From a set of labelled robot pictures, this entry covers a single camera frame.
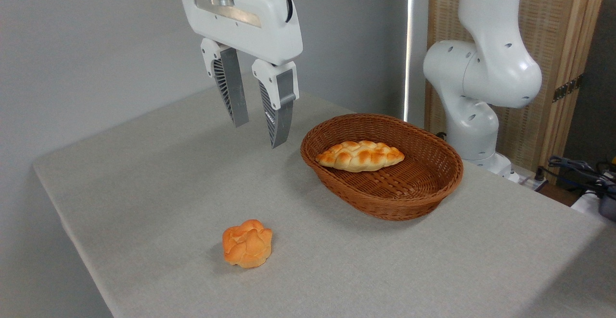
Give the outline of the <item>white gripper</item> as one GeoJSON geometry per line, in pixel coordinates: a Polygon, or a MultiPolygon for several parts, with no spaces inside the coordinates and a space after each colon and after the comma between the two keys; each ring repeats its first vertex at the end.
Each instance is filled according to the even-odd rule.
{"type": "Polygon", "coordinates": [[[271,147],[286,142],[293,103],[299,98],[292,60],[303,49],[297,15],[285,22],[286,0],[234,0],[233,6],[213,5],[210,0],[182,3],[193,31],[205,37],[201,49],[207,75],[215,80],[231,121],[236,127],[249,121],[238,49],[257,57],[252,70],[259,81],[271,147]]]}

